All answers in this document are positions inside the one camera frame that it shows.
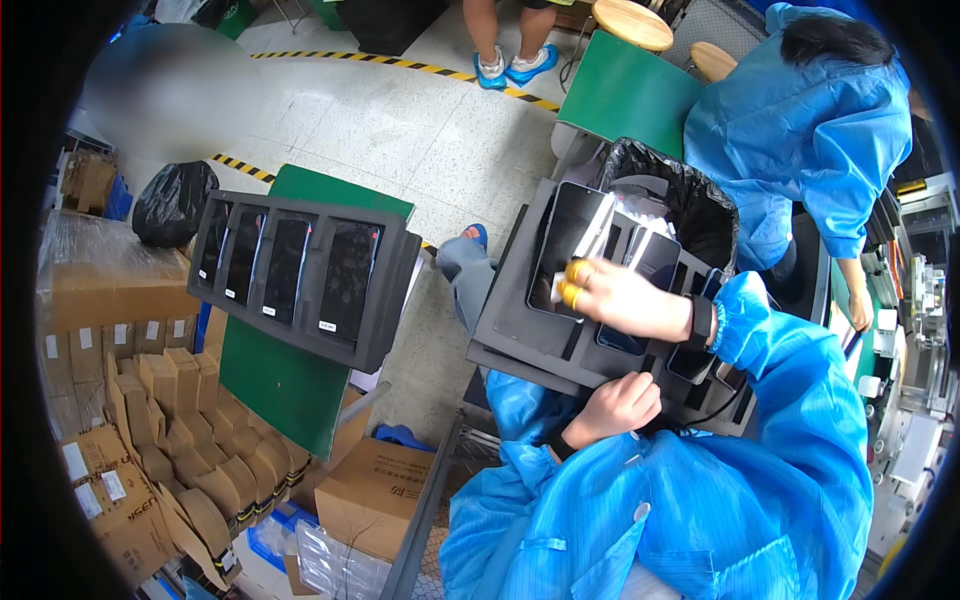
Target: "black hair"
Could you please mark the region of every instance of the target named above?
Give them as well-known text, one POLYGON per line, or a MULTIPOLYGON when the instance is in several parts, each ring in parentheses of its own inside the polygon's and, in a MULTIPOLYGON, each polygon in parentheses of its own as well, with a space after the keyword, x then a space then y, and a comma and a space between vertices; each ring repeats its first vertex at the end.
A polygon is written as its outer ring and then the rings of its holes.
POLYGON ((890 64, 894 47, 864 21, 812 14, 787 24, 780 43, 784 62, 800 66, 823 55, 859 64, 890 64))

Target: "black garbage bag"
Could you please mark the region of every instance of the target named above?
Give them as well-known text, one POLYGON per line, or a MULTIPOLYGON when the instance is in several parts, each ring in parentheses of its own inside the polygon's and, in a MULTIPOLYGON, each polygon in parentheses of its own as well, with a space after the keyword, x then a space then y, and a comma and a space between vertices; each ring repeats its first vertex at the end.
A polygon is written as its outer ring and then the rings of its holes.
POLYGON ((147 246, 176 248, 189 243, 211 189, 220 182, 202 160, 168 164, 150 181, 133 207, 133 232, 147 246))
POLYGON ((635 139, 613 142, 593 188, 610 191, 615 180, 630 175, 652 175, 667 181, 666 220, 677 230, 677 241, 711 267, 733 273, 740 213, 707 176, 676 158, 661 154, 635 139))

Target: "woman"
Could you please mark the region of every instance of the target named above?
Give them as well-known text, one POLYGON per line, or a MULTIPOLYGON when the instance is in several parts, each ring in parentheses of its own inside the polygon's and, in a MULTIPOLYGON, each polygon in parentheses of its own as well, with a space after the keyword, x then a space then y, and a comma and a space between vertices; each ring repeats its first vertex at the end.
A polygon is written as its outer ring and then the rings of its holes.
MULTIPOLYGON (((476 225, 438 251, 470 329, 494 264, 476 225)), ((669 342, 690 336, 690 300, 632 271, 577 261, 566 277, 564 302, 597 322, 669 342)), ((850 595, 873 488, 863 405, 836 336, 772 312, 756 273, 723 286, 711 320, 709 351, 749 374, 756 442, 638 435, 660 411, 647 373, 601 386, 577 414, 569 396, 490 372, 502 467, 450 501, 440 552, 448 600, 850 595)))
POLYGON ((759 271, 774 296, 803 286, 791 232, 803 203, 850 288, 853 325, 867 330, 864 224, 910 154, 910 82, 893 46, 841 12, 778 3, 767 32, 690 110, 684 160, 739 208, 737 266, 759 271))

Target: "phone screen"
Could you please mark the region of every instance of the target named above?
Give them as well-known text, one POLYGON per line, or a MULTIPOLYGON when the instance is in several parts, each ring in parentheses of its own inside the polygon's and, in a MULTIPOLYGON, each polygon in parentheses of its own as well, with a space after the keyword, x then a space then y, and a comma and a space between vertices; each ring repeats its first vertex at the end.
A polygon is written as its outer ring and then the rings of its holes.
POLYGON ((216 201, 216 205, 213 206, 213 218, 210 220, 210 227, 206 231, 204 253, 200 256, 200 271, 198 272, 200 286, 208 290, 213 289, 213 280, 220 268, 220 253, 224 249, 224 243, 227 242, 227 222, 232 208, 233 203, 226 203, 222 200, 216 201))
POLYGON ((320 303, 321 331, 357 341, 380 234, 377 225, 337 222, 320 303))
POLYGON ((244 306, 247 305, 250 295, 253 265, 256 264, 256 257, 260 253, 260 239, 266 221, 266 211, 251 210, 243 213, 240 215, 236 241, 233 242, 233 254, 230 256, 227 289, 224 290, 224 295, 244 306))
MULTIPOLYGON (((704 284, 700 295, 708 300, 716 298, 717 292, 723 285, 723 272, 719 269, 710 271, 707 283, 704 284)), ((680 346, 674 348, 670 358, 666 361, 668 371, 678 377, 689 381, 694 385, 703 383, 704 378, 716 358, 709 352, 695 352, 693 350, 683 349, 680 346)))
MULTIPOLYGON (((673 276, 677 273, 680 243, 650 229, 639 227, 634 231, 625 258, 628 258, 625 261, 627 266, 633 266, 637 273, 666 292, 670 290, 673 276)), ((637 338, 620 333, 613 327, 600 325, 597 329, 597 344, 633 356, 642 356, 647 351, 650 339, 637 338)))
POLYGON ((294 321, 294 307, 300 297, 303 260, 312 232, 313 227, 300 219, 280 219, 276 222, 274 250, 270 255, 261 312, 280 323, 292 324, 294 321))
POLYGON ((573 258, 602 255, 612 219, 612 196, 570 181, 557 187, 527 294, 528 306, 577 321, 584 318, 562 302, 551 301, 554 274, 562 272, 573 258))

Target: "green table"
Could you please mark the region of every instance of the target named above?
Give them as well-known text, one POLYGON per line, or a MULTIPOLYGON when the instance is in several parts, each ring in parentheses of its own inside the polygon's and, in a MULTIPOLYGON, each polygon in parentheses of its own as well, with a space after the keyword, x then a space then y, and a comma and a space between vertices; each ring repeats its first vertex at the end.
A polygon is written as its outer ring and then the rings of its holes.
POLYGON ((631 137, 682 160, 686 114, 702 90, 666 60, 597 31, 557 121, 607 142, 631 137))
MULTIPOLYGON (((286 164, 271 196, 349 204, 409 218, 414 206, 392 196, 286 164)), ((329 457, 350 368, 290 346, 230 317, 220 381, 257 415, 321 460, 329 457)))

